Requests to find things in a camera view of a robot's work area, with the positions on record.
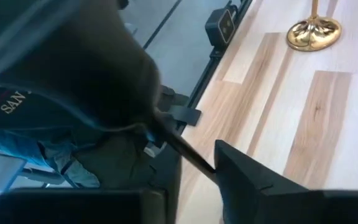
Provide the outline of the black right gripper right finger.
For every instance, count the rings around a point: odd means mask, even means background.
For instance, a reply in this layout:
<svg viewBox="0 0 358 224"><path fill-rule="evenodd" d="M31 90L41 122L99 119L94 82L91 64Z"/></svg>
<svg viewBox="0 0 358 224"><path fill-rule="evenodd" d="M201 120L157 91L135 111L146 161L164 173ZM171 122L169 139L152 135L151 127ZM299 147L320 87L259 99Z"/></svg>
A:
<svg viewBox="0 0 358 224"><path fill-rule="evenodd" d="M358 224L358 190L310 190L217 140L216 178L228 223Z"/></svg>

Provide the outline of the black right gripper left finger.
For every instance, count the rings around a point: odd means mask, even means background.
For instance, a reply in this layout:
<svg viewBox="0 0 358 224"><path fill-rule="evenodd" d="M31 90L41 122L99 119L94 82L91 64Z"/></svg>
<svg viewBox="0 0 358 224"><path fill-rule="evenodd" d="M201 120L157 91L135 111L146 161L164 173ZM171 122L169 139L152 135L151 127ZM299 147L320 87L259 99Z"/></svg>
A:
<svg viewBox="0 0 358 224"><path fill-rule="evenodd" d="M0 223L174 223L181 158L165 149L151 166L152 180L136 189L10 190L0 195Z"/></svg>

